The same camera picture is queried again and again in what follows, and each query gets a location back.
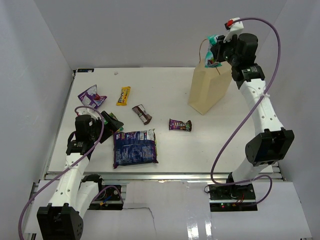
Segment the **teal candy pouch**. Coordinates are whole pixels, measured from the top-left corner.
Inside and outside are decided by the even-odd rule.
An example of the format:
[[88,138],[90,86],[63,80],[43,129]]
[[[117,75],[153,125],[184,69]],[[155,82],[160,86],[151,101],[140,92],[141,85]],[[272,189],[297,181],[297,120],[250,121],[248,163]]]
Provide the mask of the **teal candy pouch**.
[[215,59],[215,57],[211,51],[211,48],[217,44],[218,35],[216,35],[216,34],[210,35],[207,37],[207,39],[209,41],[209,45],[208,45],[207,53],[205,55],[204,67],[205,68],[221,67],[222,64]]

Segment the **large blue purple snack bag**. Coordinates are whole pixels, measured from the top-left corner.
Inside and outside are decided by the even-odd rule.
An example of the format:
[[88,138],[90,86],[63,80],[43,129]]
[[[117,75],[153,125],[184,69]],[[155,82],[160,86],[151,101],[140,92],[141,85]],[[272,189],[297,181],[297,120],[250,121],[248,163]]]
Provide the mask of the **large blue purple snack bag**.
[[157,164],[157,140],[154,129],[117,132],[113,135],[113,168]]

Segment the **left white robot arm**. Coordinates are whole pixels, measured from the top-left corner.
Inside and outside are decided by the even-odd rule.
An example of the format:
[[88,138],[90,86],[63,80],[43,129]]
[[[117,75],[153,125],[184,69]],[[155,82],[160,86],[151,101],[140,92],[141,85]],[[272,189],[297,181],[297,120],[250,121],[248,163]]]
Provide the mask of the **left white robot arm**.
[[67,140],[65,167],[47,206],[36,214],[44,240],[79,240],[84,215],[91,202],[105,196],[106,187],[98,174],[84,175],[91,154],[124,124],[103,111],[89,108],[77,114],[75,131]]

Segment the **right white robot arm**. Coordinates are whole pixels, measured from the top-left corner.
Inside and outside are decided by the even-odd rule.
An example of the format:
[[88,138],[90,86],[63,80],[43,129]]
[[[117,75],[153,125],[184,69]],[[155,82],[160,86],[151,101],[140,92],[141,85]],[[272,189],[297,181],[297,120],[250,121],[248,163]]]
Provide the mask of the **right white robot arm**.
[[234,34],[225,40],[224,35],[216,38],[211,47],[213,57],[219,63],[231,65],[232,79],[243,95],[252,118],[255,136],[245,145],[245,159],[231,172],[226,180],[226,195],[236,200],[244,193],[249,181],[267,166],[282,160],[295,138],[294,132],[285,129],[278,119],[268,95],[265,75],[255,63],[258,38],[251,33]]

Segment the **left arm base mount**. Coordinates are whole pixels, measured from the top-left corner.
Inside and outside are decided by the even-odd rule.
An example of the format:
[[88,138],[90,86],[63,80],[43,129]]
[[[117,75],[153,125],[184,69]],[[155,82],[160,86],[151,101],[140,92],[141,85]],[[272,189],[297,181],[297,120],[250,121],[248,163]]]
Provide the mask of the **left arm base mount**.
[[104,180],[98,174],[86,175],[82,182],[95,182],[98,184],[98,192],[102,191],[99,196],[90,204],[89,210],[101,210],[101,211],[121,211],[123,209],[122,199],[124,199],[123,187],[121,185],[114,185],[110,187],[105,185]]

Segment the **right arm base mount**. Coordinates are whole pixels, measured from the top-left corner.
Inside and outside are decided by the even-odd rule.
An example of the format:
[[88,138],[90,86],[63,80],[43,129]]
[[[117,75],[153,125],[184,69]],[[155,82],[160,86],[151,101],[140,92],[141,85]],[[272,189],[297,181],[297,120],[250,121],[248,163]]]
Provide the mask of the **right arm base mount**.
[[204,187],[209,196],[210,211],[222,212],[255,212],[258,210],[256,195],[252,184]]

